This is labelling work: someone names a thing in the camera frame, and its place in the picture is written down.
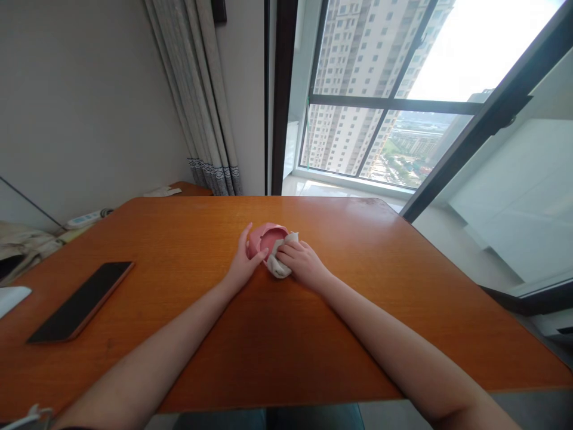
orange tabletop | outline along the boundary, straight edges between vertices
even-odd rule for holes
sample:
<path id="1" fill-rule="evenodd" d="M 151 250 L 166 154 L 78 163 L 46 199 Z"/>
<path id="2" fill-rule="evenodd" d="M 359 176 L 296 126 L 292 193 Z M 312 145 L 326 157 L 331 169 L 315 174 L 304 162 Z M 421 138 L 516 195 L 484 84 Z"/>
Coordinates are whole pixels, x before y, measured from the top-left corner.
<path id="1" fill-rule="evenodd" d="M 382 200 L 137 198 L 16 281 L 33 292 L 0 320 L 0 420 L 23 416 L 35 403 L 58 412 L 77 399 L 222 279 L 249 221 L 300 232 L 336 276 L 485 389 L 573 386 L 564 364 Z M 25 344 L 102 263 L 126 260 L 134 269 L 77 339 Z M 159 410 L 401 396 L 318 296 L 292 278 L 275 279 L 261 265 Z"/>

black phone screen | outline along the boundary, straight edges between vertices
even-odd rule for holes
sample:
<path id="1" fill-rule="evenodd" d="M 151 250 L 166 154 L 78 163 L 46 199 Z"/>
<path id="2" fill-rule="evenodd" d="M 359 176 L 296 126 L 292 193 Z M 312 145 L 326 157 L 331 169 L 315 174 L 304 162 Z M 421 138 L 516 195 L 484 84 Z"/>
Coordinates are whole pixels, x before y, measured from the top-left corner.
<path id="1" fill-rule="evenodd" d="M 28 343 L 59 342 L 76 337 L 118 285 L 133 262 L 105 263 L 44 322 Z"/>

hand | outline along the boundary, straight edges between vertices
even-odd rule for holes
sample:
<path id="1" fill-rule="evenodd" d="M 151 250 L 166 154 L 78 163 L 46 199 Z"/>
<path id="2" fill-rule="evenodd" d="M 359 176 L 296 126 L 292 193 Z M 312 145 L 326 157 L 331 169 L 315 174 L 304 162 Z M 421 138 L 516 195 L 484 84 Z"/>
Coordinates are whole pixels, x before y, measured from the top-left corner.
<path id="1" fill-rule="evenodd" d="M 225 284 L 231 285 L 238 290 L 240 290 L 247 283 L 257 266 L 269 253 L 269 249 L 265 248 L 252 259 L 249 259 L 247 256 L 247 235 L 249 234 L 251 227 L 252 223 L 249 223 L 249 225 L 241 233 L 241 237 L 239 238 L 239 248 L 237 249 L 237 253 L 233 258 L 231 266 L 229 267 L 229 271 L 223 279 Z"/>
<path id="2" fill-rule="evenodd" d="M 286 264 L 303 285 L 317 293 L 334 277 L 306 242 L 279 246 L 276 258 Z"/>

pink bowl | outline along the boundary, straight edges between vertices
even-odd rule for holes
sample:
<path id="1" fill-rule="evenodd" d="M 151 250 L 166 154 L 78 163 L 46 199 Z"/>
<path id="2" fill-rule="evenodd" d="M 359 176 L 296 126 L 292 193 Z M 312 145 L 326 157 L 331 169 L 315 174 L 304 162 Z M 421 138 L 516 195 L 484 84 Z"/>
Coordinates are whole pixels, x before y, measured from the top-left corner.
<path id="1" fill-rule="evenodd" d="M 265 223 L 255 228 L 249 235 L 249 249 L 247 254 L 249 258 L 253 258 L 257 253 L 265 248 L 269 249 L 269 254 L 273 250 L 275 241 L 284 239 L 288 235 L 288 230 L 278 224 Z M 264 264 L 267 264 L 269 254 L 264 259 Z"/>

gray curtain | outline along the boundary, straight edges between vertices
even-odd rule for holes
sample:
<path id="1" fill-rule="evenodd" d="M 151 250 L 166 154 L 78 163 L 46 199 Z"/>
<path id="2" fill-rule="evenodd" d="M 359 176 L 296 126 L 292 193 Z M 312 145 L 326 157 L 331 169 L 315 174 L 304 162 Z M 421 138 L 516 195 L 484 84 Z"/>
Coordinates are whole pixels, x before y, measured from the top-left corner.
<path id="1" fill-rule="evenodd" d="M 145 0 L 197 185 L 242 195 L 210 0 Z"/>

